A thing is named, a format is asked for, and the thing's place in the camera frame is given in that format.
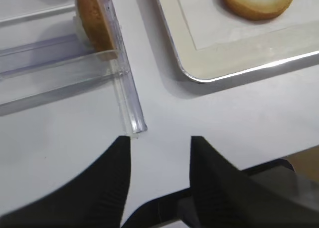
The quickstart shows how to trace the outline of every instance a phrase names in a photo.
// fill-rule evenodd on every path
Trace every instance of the round cookie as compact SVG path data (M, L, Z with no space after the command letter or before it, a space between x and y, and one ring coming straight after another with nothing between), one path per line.
M266 20L278 17L293 0L225 0L237 15L248 20Z
M115 49L111 28L105 20L106 15L100 0L77 0L77 9L85 33L95 51Z

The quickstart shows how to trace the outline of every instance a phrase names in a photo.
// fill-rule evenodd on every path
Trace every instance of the metal tray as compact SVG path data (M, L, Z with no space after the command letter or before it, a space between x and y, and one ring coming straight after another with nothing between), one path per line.
M222 76L216 76L212 78L198 77L188 72L183 66L183 59L180 55L181 52L177 48L178 46L174 41L172 32L170 31L169 21L165 16L165 10L166 13L168 13L167 8L165 9L163 7L161 0L156 0L156 3L159 7L161 18L164 21L164 25L171 42L173 52L177 59L178 66L183 74L185 74L192 81L198 83L211 83L219 81L241 85L319 64L319 46L318 44L312 44L307 49L304 49L304 51L307 52L297 51L293 56L281 56L280 59L274 59L270 62L265 62L257 66L246 66L240 71L228 73Z

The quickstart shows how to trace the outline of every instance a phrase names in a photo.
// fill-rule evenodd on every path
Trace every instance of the white surface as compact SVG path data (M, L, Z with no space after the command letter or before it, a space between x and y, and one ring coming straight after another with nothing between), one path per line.
M222 0L179 0L196 49L233 42L318 20L317 0L293 0L278 18L251 22L226 10Z
M319 48L319 21L314 21L196 50L179 0L159 1L181 67L201 82L317 51Z
M145 202L189 186L190 136L202 135L238 168L319 144L319 67L228 89L178 73L153 0L115 0L149 130L132 141L123 220ZM0 214L57 189L120 131L108 88L0 117Z

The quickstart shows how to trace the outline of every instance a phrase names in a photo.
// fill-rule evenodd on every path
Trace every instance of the clear plastic container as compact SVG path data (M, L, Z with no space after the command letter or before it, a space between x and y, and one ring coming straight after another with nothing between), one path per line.
M105 99L125 133L147 129L112 0L103 2L117 50L94 53L75 0L0 0L0 116L111 84Z

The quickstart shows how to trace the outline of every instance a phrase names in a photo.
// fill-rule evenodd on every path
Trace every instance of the baking tray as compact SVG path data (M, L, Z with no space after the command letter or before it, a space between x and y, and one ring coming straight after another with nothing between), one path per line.
M110 126L147 129L112 0L102 1L116 48L95 53L75 0L0 0L0 116L104 86Z
M215 59L212 59L211 53L205 53L205 49L197 52L180 1L156 0L156 3L178 65L195 82L210 83L220 80L233 83L236 77L236 80L247 83L319 64L319 22L304 29L298 27L300 32L295 33L295 36L292 36L296 32L294 30L289 30L291 34L278 31L276 36L262 38L258 48L245 47L246 44L254 44L252 38L240 40L229 47L219 46L215 48ZM255 53L255 58L251 56L249 59L242 59L256 50L258 53ZM200 68L201 64L205 66L204 73Z

